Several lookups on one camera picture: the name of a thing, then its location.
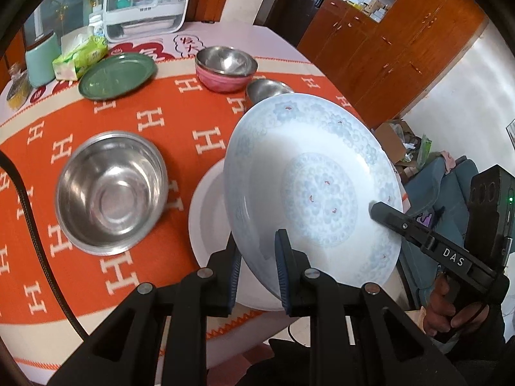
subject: large white floral bowl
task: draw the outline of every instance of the large white floral bowl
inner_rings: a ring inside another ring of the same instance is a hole
[[[231,136],[223,175],[236,244],[278,298],[280,228],[341,283],[387,281],[401,238],[370,219],[369,208],[382,201],[402,210],[397,179],[374,136],[340,106],[307,94],[259,102]]]

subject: transparent storage cabinet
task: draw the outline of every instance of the transparent storage cabinet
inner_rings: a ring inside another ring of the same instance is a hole
[[[120,42],[171,33],[184,23],[188,0],[104,0],[104,35]]]

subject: green plate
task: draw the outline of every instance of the green plate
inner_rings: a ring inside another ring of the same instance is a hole
[[[121,53],[92,66],[79,83],[90,100],[112,100],[141,87],[157,71],[154,60],[140,53]]]

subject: hand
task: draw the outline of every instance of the hand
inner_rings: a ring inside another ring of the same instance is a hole
[[[424,318],[423,326],[424,331],[429,336],[435,336],[437,332],[449,332],[452,328],[459,328],[465,324],[470,318],[472,318],[476,312],[481,308],[481,303],[472,303],[465,306],[457,315],[456,309],[452,303],[445,300],[444,296],[449,292],[449,283],[444,274],[440,274],[435,280],[435,289],[432,291],[429,297],[429,304],[426,308],[426,316]],[[467,328],[464,329],[464,333],[476,331],[483,322],[485,322],[488,316],[489,308],[485,306],[485,309],[470,322]]]

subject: metal bowl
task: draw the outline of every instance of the metal bowl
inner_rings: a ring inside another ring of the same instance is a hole
[[[247,85],[245,91],[245,109],[248,110],[253,105],[269,97],[287,93],[291,94],[294,91],[285,83],[268,78],[254,79]]]
[[[57,183],[57,220],[68,240],[93,255],[127,251],[152,230],[168,197],[158,149],[122,131],[84,142]]]
[[[229,77],[248,77],[258,63],[248,53],[227,46],[210,46],[197,53],[195,63],[208,71]]]

